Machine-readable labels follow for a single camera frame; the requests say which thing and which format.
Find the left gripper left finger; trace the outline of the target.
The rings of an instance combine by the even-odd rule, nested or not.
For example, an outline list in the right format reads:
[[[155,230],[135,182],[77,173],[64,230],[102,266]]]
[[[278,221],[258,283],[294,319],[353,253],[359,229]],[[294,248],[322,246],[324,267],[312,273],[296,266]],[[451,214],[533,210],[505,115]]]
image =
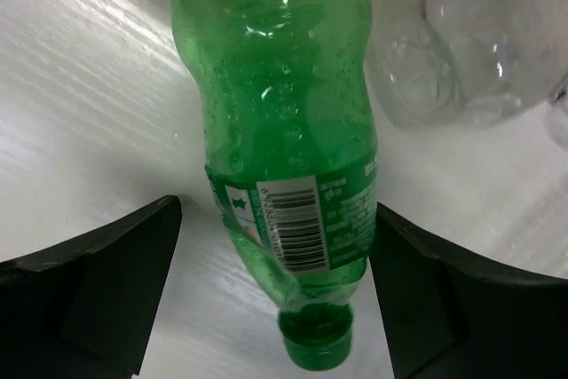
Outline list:
[[[140,373],[178,241],[164,196],[47,249],[1,263],[3,378]]]

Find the green plastic bottle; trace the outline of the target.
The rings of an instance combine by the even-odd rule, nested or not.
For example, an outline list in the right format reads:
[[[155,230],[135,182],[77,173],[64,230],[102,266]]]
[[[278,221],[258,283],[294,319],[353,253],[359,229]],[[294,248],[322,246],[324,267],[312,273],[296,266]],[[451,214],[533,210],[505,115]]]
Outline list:
[[[351,296],[375,238],[370,0],[169,0],[201,93],[225,229],[308,371],[351,351]]]

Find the clear crushed bottle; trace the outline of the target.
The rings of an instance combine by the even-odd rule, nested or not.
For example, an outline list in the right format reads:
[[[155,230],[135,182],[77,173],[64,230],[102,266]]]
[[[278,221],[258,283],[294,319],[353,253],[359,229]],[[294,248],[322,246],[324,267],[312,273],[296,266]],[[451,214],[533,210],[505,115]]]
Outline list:
[[[491,127],[567,70],[567,0],[371,0],[365,72],[400,129]]]

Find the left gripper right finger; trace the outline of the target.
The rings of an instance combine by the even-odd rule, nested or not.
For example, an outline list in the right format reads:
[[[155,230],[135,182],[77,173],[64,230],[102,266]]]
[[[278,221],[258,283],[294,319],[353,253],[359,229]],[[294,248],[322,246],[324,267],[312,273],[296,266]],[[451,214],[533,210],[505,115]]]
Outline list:
[[[370,264],[397,378],[566,377],[566,280],[482,257],[384,205]]]

